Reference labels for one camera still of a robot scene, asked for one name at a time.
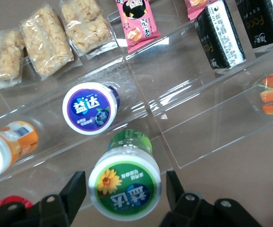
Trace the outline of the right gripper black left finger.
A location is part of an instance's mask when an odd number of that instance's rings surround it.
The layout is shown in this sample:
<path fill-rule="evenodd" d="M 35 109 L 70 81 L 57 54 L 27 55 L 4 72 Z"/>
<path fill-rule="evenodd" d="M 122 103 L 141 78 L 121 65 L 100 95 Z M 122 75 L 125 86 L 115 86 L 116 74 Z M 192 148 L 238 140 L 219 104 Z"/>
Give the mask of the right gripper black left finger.
<path fill-rule="evenodd" d="M 77 171 L 58 194 L 37 203 L 19 196 L 0 200 L 0 227 L 69 227 L 86 196 L 84 171 Z"/>

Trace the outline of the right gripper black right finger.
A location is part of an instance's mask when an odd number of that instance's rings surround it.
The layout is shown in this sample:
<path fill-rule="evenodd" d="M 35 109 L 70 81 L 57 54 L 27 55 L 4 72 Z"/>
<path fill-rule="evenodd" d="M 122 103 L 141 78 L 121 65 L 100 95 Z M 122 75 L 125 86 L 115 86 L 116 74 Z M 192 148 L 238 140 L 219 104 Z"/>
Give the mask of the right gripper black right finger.
<path fill-rule="evenodd" d="M 166 172 L 170 211 L 161 227 L 260 227 L 261 224 L 236 200 L 208 203 L 198 192 L 185 191 L 175 171 Z"/>

